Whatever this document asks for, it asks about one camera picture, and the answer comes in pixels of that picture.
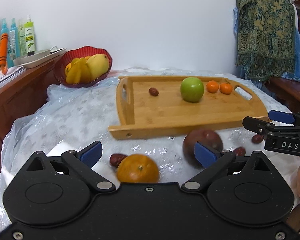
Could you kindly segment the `red date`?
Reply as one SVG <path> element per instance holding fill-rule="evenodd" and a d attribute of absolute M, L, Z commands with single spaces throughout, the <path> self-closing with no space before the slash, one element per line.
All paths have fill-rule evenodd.
<path fill-rule="evenodd" d="M 159 95 L 159 91 L 154 87 L 149 88 L 148 92 L 151 96 L 158 96 Z"/>
<path fill-rule="evenodd" d="M 120 165 L 121 161 L 125 159 L 127 155 L 121 154 L 121 153 L 114 153 L 110 156 L 109 162 L 112 167 L 118 168 Z"/>
<path fill-rule="evenodd" d="M 246 154 L 246 150 L 244 147 L 238 147 L 233 150 L 233 152 L 236 154 L 236 156 L 243 157 Z"/>
<path fill-rule="evenodd" d="M 251 142 L 253 144 L 260 144 L 264 140 L 264 136 L 261 134 L 256 134 L 252 137 Z"/>

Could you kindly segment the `dark purple plum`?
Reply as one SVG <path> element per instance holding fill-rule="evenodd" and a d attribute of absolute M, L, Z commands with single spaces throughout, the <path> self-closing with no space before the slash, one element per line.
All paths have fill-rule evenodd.
<path fill-rule="evenodd" d="M 198 161 L 194 156 L 194 146 L 197 142 L 202 145 L 209 146 L 215 150 L 221 151 L 223 149 L 223 142 L 221 137 L 210 129 L 195 129 L 191 131 L 183 140 L 183 155 L 186 161 L 193 166 L 199 166 Z"/>

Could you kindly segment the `stemmed small mandarin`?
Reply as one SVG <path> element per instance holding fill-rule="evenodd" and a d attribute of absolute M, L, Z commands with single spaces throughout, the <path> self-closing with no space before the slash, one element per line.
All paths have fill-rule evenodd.
<path fill-rule="evenodd" d="M 220 84 L 219 90 L 222 94 L 230 95 L 232 93 L 233 86 L 229 81 L 224 81 L 223 83 Z"/>

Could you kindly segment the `large dull orange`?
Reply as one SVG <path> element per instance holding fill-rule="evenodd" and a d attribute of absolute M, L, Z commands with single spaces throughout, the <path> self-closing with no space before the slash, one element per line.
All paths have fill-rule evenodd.
<path fill-rule="evenodd" d="M 133 154 L 121 161 L 116 177 L 121 183 L 157 183 L 160 172 L 156 162 L 150 157 Z"/>

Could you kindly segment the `green apple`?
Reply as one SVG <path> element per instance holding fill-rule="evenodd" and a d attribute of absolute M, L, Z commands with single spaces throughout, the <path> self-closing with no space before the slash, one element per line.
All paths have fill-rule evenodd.
<path fill-rule="evenodd" d="M 183 100 L 197 103 L 203 97 L 204 85 L 197 77 L 187 77 L 181 82 L 180 93 Z"/>

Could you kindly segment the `wooden bench right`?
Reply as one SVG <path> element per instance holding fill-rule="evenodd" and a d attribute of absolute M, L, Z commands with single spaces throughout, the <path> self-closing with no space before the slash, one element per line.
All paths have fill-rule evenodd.
<path fill-rule="evenodd" d="M 300 82 L 272 77 L 265 83 L 265 87 L 273 92 L 277 100 L 286 105 L 291 112 L 300 112 Z"/>

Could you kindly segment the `blue cloth behind shawl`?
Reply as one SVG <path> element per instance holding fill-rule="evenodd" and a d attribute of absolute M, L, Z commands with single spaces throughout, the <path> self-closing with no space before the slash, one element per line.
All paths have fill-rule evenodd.
<path fill-rule="evenodd" d="M 234 33 L 237 37 L 238 33 L 238 9 L 235 7 L 233 9 L 234 12 Z M 239 66 L 239 77 L 245 78 L 245 70 L 242 66 Z M 300 82 L 300 34 L 298 29 L 295 31 L 295 70 L 294 73 L 285 72 L 281 76 L 282 78 L 288 80 L 294 80 Z"/>

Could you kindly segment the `snowflake sheer tablecloth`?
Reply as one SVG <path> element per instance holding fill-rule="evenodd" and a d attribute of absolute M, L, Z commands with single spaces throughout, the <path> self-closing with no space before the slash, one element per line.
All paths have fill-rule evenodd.
<path fill-rule="evenodd" d="M 258 89 L 251 81 L 241 80 L 231 74 L 214 74 L 207 71 L 190 72 L 189 70 L 166 69 L 163 72 L 150 70 L 133 71 L 122 70 L 114 77 L 107 78 L 91 88 L 66 88 L 63 85 L 50 85 L 47 89 L 48 102 L 35 114 L 15 120 L 10 132 L 2 144 L 8 144 L 12 149 L 15 139 L 16 144 L 22 136 L 34 136 L 39 132 L 56 132 L 57 139 L 70 136 L 81 137 L 80 141 L 87 141 L 99 133 L 111 135 L 108 126 L 119 124 L 116 110 L 116 86 L 118 76 L 125 75 L 198 75 L 208 77 L 226 77 L 237 81 L 250 88 L 266 106 L 267 111 L 275 109 L 289 112 L 288 108 L 278 103 L 275 99 Z M 10 220 L 0 200 L 0 231 L 10 224 Z"/>

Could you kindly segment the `white towel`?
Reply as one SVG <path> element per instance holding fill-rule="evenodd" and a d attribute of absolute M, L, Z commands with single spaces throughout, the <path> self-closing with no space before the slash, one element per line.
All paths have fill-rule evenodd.
<path fill-rule="evenodd" d="M 217 131 L 217 133 L 226 150 L 234 150 L 242 146 L 246 150 L 245 156 L 250 156 L 255 150 L 263 151 L 292 188 L 295 194 L 294 205 L 300 203 L 296 194 L 296 174 L 300 165 L 298 157 L 264 150 L 264 142 L 253 144 L 251 139 L 254 134 L 243 128 L 226 129 Z M 36 132 L 34 136 L 22 136 L 17 144 L 15 139 L 10 140 L 9 138 L 8 142 L 13 142 L 13 147 L 8 150 L 8 144 L 5 144 L 1 155 L 3 161 L 0 173 L 0 200 L 6 187 L 33 152 L 44 151 L 47 156 L 55 157 L 60 156 L 66 150 L 81 150 L 95 140 L 102 142 L 103 153 L 101 160 L 92 169 L 113 182 L 116 187 L 120 183 L 115 176 L 115 168 L 112 168 L 109 163 L 113 153 L 147 155 L 159 167 L 160 182 L 177 181 L 181 185 L 202 170 L 200 165 L 192 165 L 190 160 L 183 155 L 184 137 L 183 135 L 181 137 L 120 141 L 113 139 L 111 135 L 99 133 L 92 139 L 80 141 L 81 137 L 78 136 L 55 140 L 57 139 L 56 132 Z"/>

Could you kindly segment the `green patterned fringed shawl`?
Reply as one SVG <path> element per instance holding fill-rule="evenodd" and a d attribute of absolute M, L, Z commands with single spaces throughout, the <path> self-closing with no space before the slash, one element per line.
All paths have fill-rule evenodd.
<path fill-rule="evenodd" d="M 295 12 L 289 0 L 236 0 L 237 65 L 266 81 L 295 68 Z"/>

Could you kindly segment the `bamboo serving tray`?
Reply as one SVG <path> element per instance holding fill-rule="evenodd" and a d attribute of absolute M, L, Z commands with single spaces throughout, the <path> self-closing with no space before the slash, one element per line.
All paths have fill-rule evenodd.
<path fill-rule="evenodd" d="M 230 95 L 205 92 L 200 102 L 182 99 L 184 76 L 121 76 L 116 88 L 119 125 L 109 126 L 115 139 L 147 139 L 190 133 L 194 129 L 212 130 L 241 127 L 246 116 L 267 121 L 268 112 L 261 99 L 248 87 L 225 77 L 214 77 L 218 83 L 229 81 L 234 89 L 251 95 L 245 99 L 236 91 Z M 159 91 L 151 96 L 149 88 Z"/>

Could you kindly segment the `yellow starfruit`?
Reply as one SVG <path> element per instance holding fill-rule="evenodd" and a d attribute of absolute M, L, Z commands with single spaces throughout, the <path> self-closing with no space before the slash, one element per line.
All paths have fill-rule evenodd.
<path fill-rule="evenodd" d="M 72 67 L 66 76 L 66 83 L 70 85 L 87 84 L 91 81 L 90 70 L 84 57 L 74 58 L 71 61 Z"/>

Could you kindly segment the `red glass fruit bowl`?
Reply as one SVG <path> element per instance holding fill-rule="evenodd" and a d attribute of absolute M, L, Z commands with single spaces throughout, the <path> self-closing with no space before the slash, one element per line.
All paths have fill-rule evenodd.
<path fill-rule="evenodd" d="M 67 51 L 55 64 L 53 73 L 66 87 L 91 87 L 108 76 L 112 62 L 105 49 L 84 46 Z"/>

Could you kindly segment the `yellow mango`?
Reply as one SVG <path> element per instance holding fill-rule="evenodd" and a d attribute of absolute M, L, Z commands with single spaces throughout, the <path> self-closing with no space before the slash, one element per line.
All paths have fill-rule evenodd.
<path fill-rule="evenodd" d="M 96 80 L 108 71 L 108 57 L 105 54 L 95 54 L 87 59 L 87 66 L 90 70 L 91 80 Z"/>

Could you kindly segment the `white rectangular dish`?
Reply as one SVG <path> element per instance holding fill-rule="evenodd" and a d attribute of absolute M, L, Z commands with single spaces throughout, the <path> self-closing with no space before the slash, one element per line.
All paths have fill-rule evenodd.
<path fill-rule="evenodd" d="M 24 67 L 26 69 L 30 69 L 46 62 L 49 58 L 49 55 L 49 50 L 40 50 L 36 51 L 33 55 L 30 56 L 25 55 L 13 59 L 13 64 L 17 67 Z"/>

